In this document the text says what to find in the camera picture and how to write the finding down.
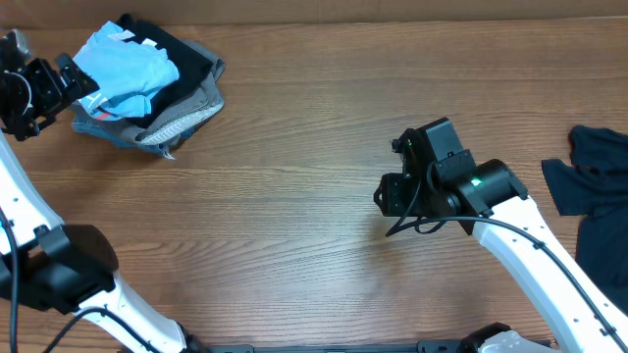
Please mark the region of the light blue t-shirt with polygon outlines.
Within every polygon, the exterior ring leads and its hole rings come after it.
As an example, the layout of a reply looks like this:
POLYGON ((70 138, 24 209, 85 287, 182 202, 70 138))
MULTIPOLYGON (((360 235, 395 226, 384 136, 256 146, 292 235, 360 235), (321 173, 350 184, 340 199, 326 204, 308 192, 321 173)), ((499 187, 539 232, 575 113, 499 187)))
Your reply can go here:
POLYGON ((74 57, 98 89, 77 101, 95 120, 142 118, 152 112, 151 99, 180 78, 165 49, 108 22, 93 32, 74 57))

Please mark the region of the folded grey garment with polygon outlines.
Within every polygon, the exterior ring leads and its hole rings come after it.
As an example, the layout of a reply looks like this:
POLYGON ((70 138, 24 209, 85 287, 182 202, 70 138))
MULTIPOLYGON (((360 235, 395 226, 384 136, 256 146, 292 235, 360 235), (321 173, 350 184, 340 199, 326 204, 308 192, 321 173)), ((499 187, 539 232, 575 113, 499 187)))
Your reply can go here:
POLYGON ((225 105, 217 81, 224 72, 225 62, 220 56, 200 43, 185 39, 183 43, 209 59, 214 66, 210 74, 185 99, 169 106, 148 127, 139 127, 129 121, 102 122, 93 119, 81 105, 73 104, 69 110, 75 114, 73 121, 92 123, 102 127, 127 142, 139 145, 176 145, 190 138, 201 126, 218 114, 225 105))

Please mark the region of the folded black shirt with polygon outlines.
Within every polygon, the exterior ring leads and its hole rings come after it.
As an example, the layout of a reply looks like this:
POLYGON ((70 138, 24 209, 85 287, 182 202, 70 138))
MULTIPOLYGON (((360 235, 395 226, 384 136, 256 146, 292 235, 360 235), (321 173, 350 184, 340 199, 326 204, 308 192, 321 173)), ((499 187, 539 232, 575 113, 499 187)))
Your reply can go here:
POLYGON ((156 42, 157 49, 165 49, 170 61, 177 67, 180 77, 162 88, 152 99, 152 112, 143 118, 129 118, 139 127, 148 127, 169 106, 191 94, 210 74, 214 64, 195 49, 169 34, 161 27, 143 20, 135 20, 132 15, 124 14, 116 24, 135 34, 131 41, 141 43, 144 39, 156 42))

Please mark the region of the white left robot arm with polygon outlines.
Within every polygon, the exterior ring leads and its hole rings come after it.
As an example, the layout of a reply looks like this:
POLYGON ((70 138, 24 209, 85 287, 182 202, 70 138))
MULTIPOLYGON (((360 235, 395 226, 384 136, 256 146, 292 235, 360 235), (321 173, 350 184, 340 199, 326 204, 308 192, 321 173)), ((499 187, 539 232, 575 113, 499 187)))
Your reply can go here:
MULTIPOLYGON (((1 134, 37 136, 97 83, 67 55, 27 61, 1 56, 1 134)), ((124 281, 116 253, 94 226, 66 225, 40 197, 7 141, 1 143, 1 295, 54 309, 108 331, 132 352, 205 352, 181 324, 148 305, 124 281)))

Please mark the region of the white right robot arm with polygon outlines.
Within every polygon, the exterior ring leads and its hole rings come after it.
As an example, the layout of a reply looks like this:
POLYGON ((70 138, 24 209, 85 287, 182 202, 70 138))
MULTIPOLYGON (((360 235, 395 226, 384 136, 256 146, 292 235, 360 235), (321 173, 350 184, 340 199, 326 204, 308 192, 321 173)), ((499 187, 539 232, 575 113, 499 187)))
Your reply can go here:
POLYGON ((460 223, 515 279, 559 351, 626 351, 626 315, 576 264, 503 162, 407 162, 402 173, 382 177, 374 201, 397 220, 390 234, 460 223))

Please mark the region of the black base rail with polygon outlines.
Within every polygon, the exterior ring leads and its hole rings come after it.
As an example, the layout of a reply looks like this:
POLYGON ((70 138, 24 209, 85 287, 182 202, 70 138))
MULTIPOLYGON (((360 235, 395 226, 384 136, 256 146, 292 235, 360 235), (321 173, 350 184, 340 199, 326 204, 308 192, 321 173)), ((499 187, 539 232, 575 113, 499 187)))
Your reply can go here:
POLYGON ((505 343, 497 352, 552 352, 549 340, 530 341, 509 331, 510 326, 493 323, 462 339, 424 339, 412 344, 318 345, 260 347, 250 344, 206 345, 196 340, 187 344, 187 352, 198 353, 460 353, 480 352, 489 334, 500 334, 497 343, 505 343))

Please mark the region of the folded blue jeans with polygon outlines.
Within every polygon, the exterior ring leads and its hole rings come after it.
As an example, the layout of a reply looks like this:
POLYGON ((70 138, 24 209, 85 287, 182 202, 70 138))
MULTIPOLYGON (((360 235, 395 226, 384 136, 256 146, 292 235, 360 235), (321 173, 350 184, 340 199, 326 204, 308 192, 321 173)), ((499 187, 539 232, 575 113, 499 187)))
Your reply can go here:
POLYGON ((159 155, 160 157, 168 160, 175 159, 175 157, 171 154, 171 148, 174 146, 174 142, 178 141, 177 139, 172 139, 170 145, 166 145, 164 143, 157 145, 139 145, 136 143, 124 141, 122 140, 122 138, 115 136, 113 133, 106 132, 102 127, 95 126, 92 123, 73 121, 72 128, 74 132, 88 134, 94 137, 108 140, 120 149, 139 149, 144 152, 159 155))

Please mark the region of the dark navy garment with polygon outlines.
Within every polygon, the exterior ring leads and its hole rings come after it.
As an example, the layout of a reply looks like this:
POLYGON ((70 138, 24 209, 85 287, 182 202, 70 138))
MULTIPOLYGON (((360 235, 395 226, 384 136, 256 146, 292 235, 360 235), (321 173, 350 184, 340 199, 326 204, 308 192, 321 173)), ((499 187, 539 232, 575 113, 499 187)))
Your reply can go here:
POLYGON ((621 311, 627 310, 627 136, 575 126, 570 164, 542 161, 561 216, 580 216, 575 260, 621 311))

